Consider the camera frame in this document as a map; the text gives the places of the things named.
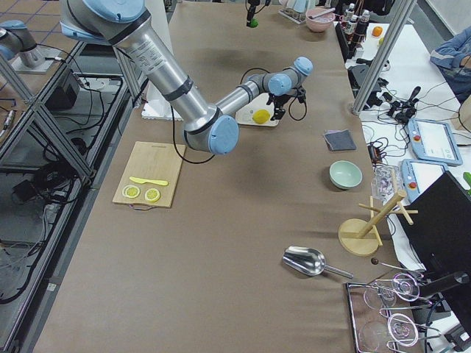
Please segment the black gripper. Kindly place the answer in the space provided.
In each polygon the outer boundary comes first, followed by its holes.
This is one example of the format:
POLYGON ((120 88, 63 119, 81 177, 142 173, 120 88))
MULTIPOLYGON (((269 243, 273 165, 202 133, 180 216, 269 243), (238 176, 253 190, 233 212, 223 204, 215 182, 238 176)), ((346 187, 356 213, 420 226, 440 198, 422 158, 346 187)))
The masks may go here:
MULTIPOLYGON (((256 7, 257 5, 254 5, 254 4, 248 5, 246 25, 248 21, 250 21, 252 18, 255 18, 256 7)), ((284 104, 286 104, 289 101, 289 99, 296 97, 297 93, 298 93, 297 88, 290 89, 287 93, 284 93, 278 96, 272 92, 269 93, 267 104, 268 105, 272 104, 274 107, 273 115, 270 118, 271 121, 279 121, 283 118, 283 116, 286 113, 286 110, 284 109, 284 104)))

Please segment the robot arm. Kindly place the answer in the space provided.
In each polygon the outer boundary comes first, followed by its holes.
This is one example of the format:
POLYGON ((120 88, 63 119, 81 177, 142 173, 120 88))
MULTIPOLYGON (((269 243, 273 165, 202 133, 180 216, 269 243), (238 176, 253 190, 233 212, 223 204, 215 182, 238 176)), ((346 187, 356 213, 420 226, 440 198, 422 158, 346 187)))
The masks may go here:
POLYGON ((62 33, 78 41, 110 45, 128 55, 183 118, 185 143, 197 151, 231 152, 239 136, 232 114, 262 93, 268 93, 274 104, 275 118, 282 118, 283 105, 305 92, 302 84, 314 69, 307 57, 298 57, 280 72, 250 76, 210 104, 152 28, 144 1, 62 1, 60 6, 62 33))

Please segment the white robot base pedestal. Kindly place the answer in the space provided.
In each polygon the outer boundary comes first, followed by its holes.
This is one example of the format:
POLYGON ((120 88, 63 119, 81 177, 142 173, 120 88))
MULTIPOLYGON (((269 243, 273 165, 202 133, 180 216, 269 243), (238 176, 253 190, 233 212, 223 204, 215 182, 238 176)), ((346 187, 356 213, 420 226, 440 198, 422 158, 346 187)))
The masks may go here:
POLYGON ((151 15, 151 25, 156 35, 152 40, 157 40, 157 48, 152 49, 151 68, 148 75, 149 85, 146 91, 146 103, 142 111, 142 118, 146 120, 172 120, 172 106, 168 95, 174 90, 172 82, 175 78, 171 75, 171 61, 173 48, 169 33, 169 24, 164 1, 145 1, 146 9, 151 15))

